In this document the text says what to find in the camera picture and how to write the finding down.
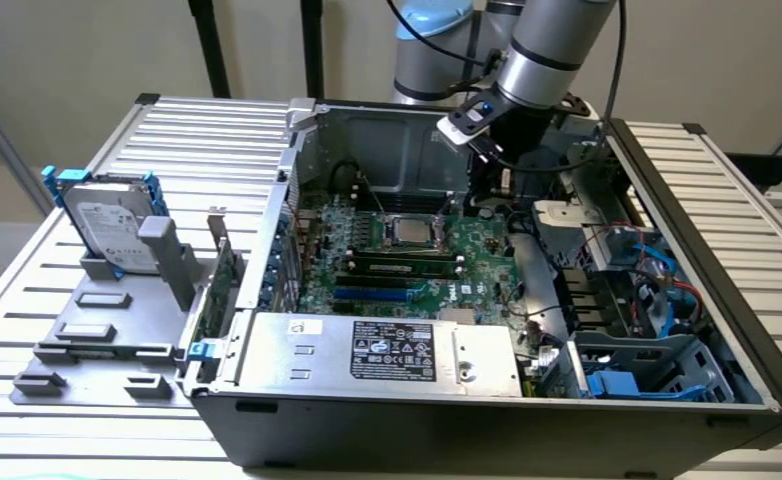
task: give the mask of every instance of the side panel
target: side panel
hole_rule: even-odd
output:
[[[637,176],[634,179],[636,188],[638,191],[641,189],[645,191],[644,200],[650,202],[660,212],[661,218],[658,220],[666,223],[674,237],[672,240],[682,246],[712,300],[717,304],[736,338],[782,406],[782,352],[780,347],[726,273],[721,261],[692,222],[625,121],[612,121],[612,132],[620,151],[620,160],[624,162],[626,170],[630,170]],[[770,448],[780,442],[782,442],[782,426],[746,446]]]
[[[207,395],[194,405],[243,467],[459,475],[672,478],[782,421],[776,415]]]

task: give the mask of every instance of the blue pcie slot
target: blue pcie slot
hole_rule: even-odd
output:
[[[369,302],[401,302],[410,303],[414,294],[411,290],[394,290],[386,288],[335,288],[333,291],[335,300],[363,300]]]

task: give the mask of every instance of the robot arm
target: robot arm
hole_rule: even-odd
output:
[[[474,203],[491,196],[487,179],[539,146],[616,3],[530,0],[495,83],[439,121],[450,143],[477,155],[469,174]]]

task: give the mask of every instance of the workbench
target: workbench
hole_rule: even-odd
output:
[[[267,187],[263,184],[275,175],[277,151],[287,148],[281,141],[287,112],[287,103],[237,100],[163,97],[157,105],[137,104],[98,152],[90,169],[99,173],[155,172],[179,226],[179,238],[193,244],[199,256],[215,255],[206,227],[209,208],[227,207],[234,248],[251,252],[255,222],[265,208]],[[713,152],[705,147],[685,148],[685,142],[698,139],[674,126],[632,126],[641,139],[650,129],[669,132],[670,142],[658,140],[657,145],[646,147],[660,158],[664,155],[665,160],[658,163],[676,169],[665,172],[665,178],[670,176],[677,183],[684,181],[680,162],[694,162],[685,168],[696,169],[704,153]],[[661,139],[661,132],[654,137]],[[706,181],[724,182],[725,178],[729,177],[717,175]],[[702,189],[710,187],[717,188],[721,195],[734,196],[740,191],[726,185],[676,185],[674,192],[677,197],[700,195],[709,200]],[[712,208],[701,205],[698,198],[688,197],[696,211]],[[742,222],[741,227],[737,222],[729,225],[726,233],[749,235],[750,230],[742,231],[745,228],[765,231],[756,216],[746,213],[746,205],[741,207],[745,207],[742,215],[729,218],[750,221]],[[48,333],[83,278],[79,267],[83,251],[68,219],[56,209],[0,278],[0,477],[51,473],[115,479],[365,478],[359,474],[287,470],[243,472],[229,462],[191,408],[39,406],[15,405],[10,401],[12,379],[26,369],[32,346]],[[734,253],[729,255],[730,265],[754,261],[738,258]],[[777,300],[766,298],[770,294],[752,295],[757,302],[781,302],[778,295],[782,293],[776,294]],[[774,317],[778,318],[769,318],[768,322],[764,319],[764,322],[782,350],[782,315]],[[367,478],[422,477],[369,475]],[[782,480],[782,445],[764,452],[732,451],[680,478]]]

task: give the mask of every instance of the black pole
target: black pole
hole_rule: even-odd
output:
[[[323,0],[299,0],[309,97],[323,98]]]
[[[190,11],[193,12],[193,17],[195,17],[195,27],[199,31],[205,64],[207,65],[207,78],[210,78],[214,97],[231,98],[229,72],[226,70],[226,61],[222,57],[222,45],[219,44],[214,1],[190,0]]]

